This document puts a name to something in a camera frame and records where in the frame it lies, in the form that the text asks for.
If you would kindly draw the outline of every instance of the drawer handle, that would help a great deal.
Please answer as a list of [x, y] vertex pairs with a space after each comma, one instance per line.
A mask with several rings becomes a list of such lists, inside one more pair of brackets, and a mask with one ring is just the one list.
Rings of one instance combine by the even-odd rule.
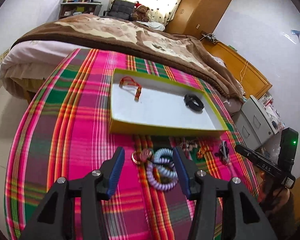
[[257, 117], [256, 117], [255, 115], [253, 115], [253, 123], [254, 123], [254, 124], [255, 124], [254, 119], [256, 119], [257, 122], [259, 123], [259, 126], [257, 127], [257, 128], [259, 129], [260, 126], [261, 126], [261, 123], [259, 122], [259, 120], [257, 119]]
[[[248, 134], [247, 136], [245, 136], [245, 134], [244, 134], [244, 132], [243, 132], [243, 129], [246, 130], [246, 133]], [[242, 134], [244, 135], [245, 138], [248, 138], [248, 137], [250, 136], [248, 130], [247, 130], [244, 126], [242, 127]]]

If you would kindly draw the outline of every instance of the striped fabric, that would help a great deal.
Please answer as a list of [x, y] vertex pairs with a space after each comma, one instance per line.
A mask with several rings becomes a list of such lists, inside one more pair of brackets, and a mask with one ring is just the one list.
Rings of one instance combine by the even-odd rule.
[[[102, 203], [109, 238], [187, 239], [194, 202], [186, 200], [179, 185], [166, 193], [154, 190], [148, 185], [144, 166], [136, 167], [130, 160], [134, 150], [171, 148], [182, 138], [108, 133], [110, 83], [115, 68], [157, 75], [205, 90], [229, 130], [220, 139], [199, 139], [207, 154], [205, 160], [196, 160], [198, 166], [216, 178], [229, 180], [237, 176], [255, 196], [258, 194], [251, 163], [234, 151], [242, 138], [210, 85], [141, 58], [113, 51], [78, 49], [63, 60], [41, 87], [13, 140], [5, 185], [6, 222], [11, 239], [20, 236], [58, 177], [82, 178], [111, 158], [118, 146], [126, 152], [122, 174], [113, 198]], [[214, 156], [220, 140], [228, 142], [230, 165], [223, 165]], [[221, 233], [221, 215], [219, 200], [216, 238]], [[76, 238], [82, 239], [79, 199], [75, 201], [75, 224]]]

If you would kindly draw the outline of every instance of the black bracelet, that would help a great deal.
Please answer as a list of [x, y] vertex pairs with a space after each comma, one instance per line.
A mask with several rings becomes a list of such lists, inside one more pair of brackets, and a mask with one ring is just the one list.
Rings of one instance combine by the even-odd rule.
[[200, 112], [204, 108], [202, 101], [196, 95], [186, 94], [184, 102], [186, 103], [186, 106], [196, 112]]

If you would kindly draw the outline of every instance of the chair backrest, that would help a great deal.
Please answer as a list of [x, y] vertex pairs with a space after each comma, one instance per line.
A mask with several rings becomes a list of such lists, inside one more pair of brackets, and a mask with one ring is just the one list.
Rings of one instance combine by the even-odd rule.
[[129, 20], [130, 15], [133, 11], [135, 3], [123, 1], [123, 0], [114, 0], [111, 9], [108, 13], [108, 16], [117, 17], [124, 20]]

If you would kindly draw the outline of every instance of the red string bracelet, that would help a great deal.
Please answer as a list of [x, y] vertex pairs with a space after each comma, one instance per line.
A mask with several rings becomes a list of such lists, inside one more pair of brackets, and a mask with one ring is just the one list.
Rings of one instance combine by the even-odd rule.
[[121, 80], [120, 80], [120, 83], [119, 83], [119, 86], [122, 87], [123, 85], [125, 86], [135, 86], [135, 87], [138, 87], [137, 88], [137, 92], [136, 92], [136, 95], [134, 97], [134, 100], [138, 101], [139, 100], [139, 97], [141, 95], [141, 89], [142, 87], [133, 80], [132, 77], [129, 77], [129, 76], [126, 76], [126, 77], [123, 77]]

